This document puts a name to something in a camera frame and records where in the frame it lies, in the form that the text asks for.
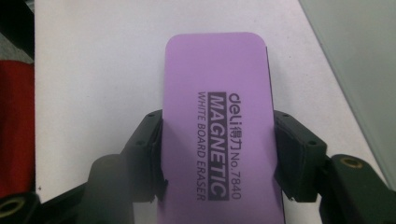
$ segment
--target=red cloth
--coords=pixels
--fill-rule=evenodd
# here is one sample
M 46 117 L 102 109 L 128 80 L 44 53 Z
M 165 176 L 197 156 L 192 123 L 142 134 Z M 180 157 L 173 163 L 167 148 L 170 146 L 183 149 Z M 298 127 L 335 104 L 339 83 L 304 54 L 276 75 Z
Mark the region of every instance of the red cloth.
M 35 176 L 35 71 L 0 61 L 0 198 L 29 191 Z

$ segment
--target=purple rectangular object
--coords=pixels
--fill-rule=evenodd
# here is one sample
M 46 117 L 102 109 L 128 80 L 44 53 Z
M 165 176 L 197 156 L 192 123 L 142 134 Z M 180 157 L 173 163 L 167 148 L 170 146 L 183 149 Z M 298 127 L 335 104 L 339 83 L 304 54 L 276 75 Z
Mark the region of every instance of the purple rectangular object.
M 160 224 L 284 223 L 266 46 L 250 33 L 166 46 Z

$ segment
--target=white surface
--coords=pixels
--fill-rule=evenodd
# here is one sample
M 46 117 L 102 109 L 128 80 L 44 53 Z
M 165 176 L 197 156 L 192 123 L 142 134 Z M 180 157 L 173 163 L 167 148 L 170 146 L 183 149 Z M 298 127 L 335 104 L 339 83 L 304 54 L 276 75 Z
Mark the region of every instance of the white surface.
M 268 46 L 275 109 L 379 171 L 297 0 L 35 1 L 36 186 L 47 201 L 118 153 L 162 108 L 166 42 L 183 33 L 253 32 Z M 155 213 L 137 223 L 153 223 Z M 320 223 L 285 200 L 287 223 Z

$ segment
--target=black object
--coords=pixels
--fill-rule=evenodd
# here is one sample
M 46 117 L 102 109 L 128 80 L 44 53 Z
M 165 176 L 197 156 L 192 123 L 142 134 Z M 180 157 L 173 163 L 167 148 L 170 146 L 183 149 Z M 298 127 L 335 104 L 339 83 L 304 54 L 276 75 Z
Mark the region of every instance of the black object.
M 0 223 L 134 223 L 132 202 L 166 191 L 162 121 L 161 110 L 146 115 L 120 155 L 92 165 L 84 185 L 43 204 L 33 192 L 0 199 Z M 314 202 L 319 193 L 324 224 L 396 224 L 396 194 L 367 162 L 327 157 L 326 144 L 288 114 L 275 111 L 275 124 L 275 177 L 290 199 Z
M 35 16 L 22 0 L 0 0 L 0 33 L 35 59 Z

